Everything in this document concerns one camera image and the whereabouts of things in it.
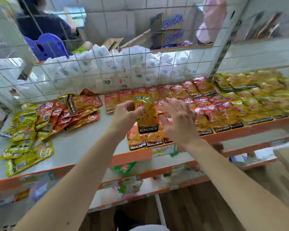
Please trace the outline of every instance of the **forearm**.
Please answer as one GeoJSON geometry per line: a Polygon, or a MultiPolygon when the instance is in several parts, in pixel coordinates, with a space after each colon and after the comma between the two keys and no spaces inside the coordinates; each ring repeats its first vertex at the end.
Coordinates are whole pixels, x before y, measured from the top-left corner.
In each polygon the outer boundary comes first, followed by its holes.
{"type": "Polygon", "coordinates": [[[14,230],[78,230],[118,143],[116,133],[106,131],[14,230]]]}
{"type": "Polygon", "coordinates": [[[185,149],[199,163],[246,230],[289,230],[289,208],[206,141],[185,149]]]}

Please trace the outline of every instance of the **pile of snack packets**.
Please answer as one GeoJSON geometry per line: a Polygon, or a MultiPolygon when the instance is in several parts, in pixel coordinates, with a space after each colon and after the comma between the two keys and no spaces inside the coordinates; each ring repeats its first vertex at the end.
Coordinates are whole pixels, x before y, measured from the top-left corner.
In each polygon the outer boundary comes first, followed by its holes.
{"type": "Polygon", "coordinates": [[[69,131],[85,123],[97,121],[97,110],[103,106],[99,96],[88,89],[80,95],[65,94],[42,105],[25,103],[13,112],[10,127],[0,137],[10,140],[0,159],[7,159],[6,173],[12,176],[54,154],[51,141],[31,148],[39,141],[64,129],[69,131]]]}
{"type": "Polygon", "coordinates": [[[189,104],[197,113],[195,125],[201,136],[289,116],[289,79],[276,70],[219,73],[212,81],[201,76],[180,84],[105,94],[106,114],[127,100],[146,109],[127,134],[131,151],[172,142],[158,121],[158,115],[167,114],[161,105],[166,97],[189,104]]]}

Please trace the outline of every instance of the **wooden floor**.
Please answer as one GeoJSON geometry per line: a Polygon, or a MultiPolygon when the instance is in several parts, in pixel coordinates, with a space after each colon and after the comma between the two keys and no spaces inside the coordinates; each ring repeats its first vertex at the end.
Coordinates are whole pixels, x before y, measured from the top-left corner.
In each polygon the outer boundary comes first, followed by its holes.
{"type": "MultiPolygon", "coordinates": [[[[289,206],[289,147],[276,154],[280,161],[251,169],[246,174],[289,206]]],[[[160,199],[171,231],[245,230],[211,182],[160,194],[160,199]]],[[[155,197],[149,197],[89,214],[90,230],[114,231],[113,214],[118,208],[141,223],[160,224],[155,197]]]]}

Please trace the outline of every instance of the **blue plastic chair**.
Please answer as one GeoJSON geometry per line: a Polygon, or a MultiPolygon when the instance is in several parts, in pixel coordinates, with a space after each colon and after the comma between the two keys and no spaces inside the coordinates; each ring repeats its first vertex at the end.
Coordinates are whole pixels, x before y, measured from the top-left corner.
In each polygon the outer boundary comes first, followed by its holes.
{"type": "Polygon", "coordinates": [[[25,40],[27,41],[28,45],[30,46],[32,52],[35,54],[35,56],[38,58],[38,60],[40,62],[45,61],[45,56],[43,55],[43,53],[41,52],[41,50],[39,49],[39,47],[37,46],[37,42],[34,40],[31,40],[28,37],[25,37],[25,40]]]}
{"type": "Polygon", "coordinates": [[[42,47],[41,50],[45,58],[44,61],[48,58],[70,57],[62,40],[54,34],[45,33],[40,35],[37,43],[42,47]]]}

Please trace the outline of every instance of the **black shoe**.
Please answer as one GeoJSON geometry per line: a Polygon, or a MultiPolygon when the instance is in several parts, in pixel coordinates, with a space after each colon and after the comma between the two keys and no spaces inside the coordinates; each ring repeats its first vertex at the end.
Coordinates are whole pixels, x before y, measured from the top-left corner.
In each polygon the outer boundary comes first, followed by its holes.
{"type": "Polygon", "coordinates": [[[141,225],[137,220],[130,219],[122,210],[116,210],[113,222],[115,223],[116,230],[119,229],[119,231],[129,231],[141,225]]]}

